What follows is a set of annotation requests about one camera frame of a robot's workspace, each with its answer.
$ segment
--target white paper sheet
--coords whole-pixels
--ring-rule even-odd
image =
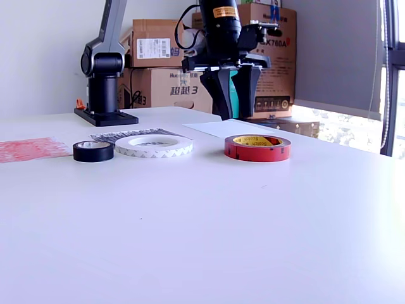
[[[238,122],[237,120],[226,120],[224,122],[190,123],[184,126],[219,138],[227,138],[230,136],[242,134],[267,135],[274,133],[271,130],[255,127],[254,125]]]

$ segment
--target white tape roll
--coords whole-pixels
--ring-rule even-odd
[[[115,151],[140,158],[169,158],[191,153],[190,139],[171,135],[139,135],[118,140]]]

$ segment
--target teal part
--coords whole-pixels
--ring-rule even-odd
[[[235,84],[232,81],[232,77],[235,76],[236,74],[238,74],[238,71],[231,71],[229,79],[230,102],[232,105],[232,112],[234,113],[233,118],[239,118],[239,97],[238,94],[236,93]]]

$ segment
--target red tape roll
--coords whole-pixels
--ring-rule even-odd
[[[280,162],[290,158],[291,142],[268,135],[239,135],[225,139],[225,155],[246,162]]]

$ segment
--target window frame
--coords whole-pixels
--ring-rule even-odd
[[[389,68],[389,90],[390,109],[387,142],[381,150],[382,155],[391,156],[394,151],[395,131],[396,131],[396,116],[397,116],[397,101],[398,101],[398,76],[400,70],[405,70],[405,42],[399,41],[399,13],[397,0],[384,0],[387,8],[387,30],[388,30],[388,49],[389,62],[385,63]],[[387,127],[387,114],[384,115],[383,133]]]

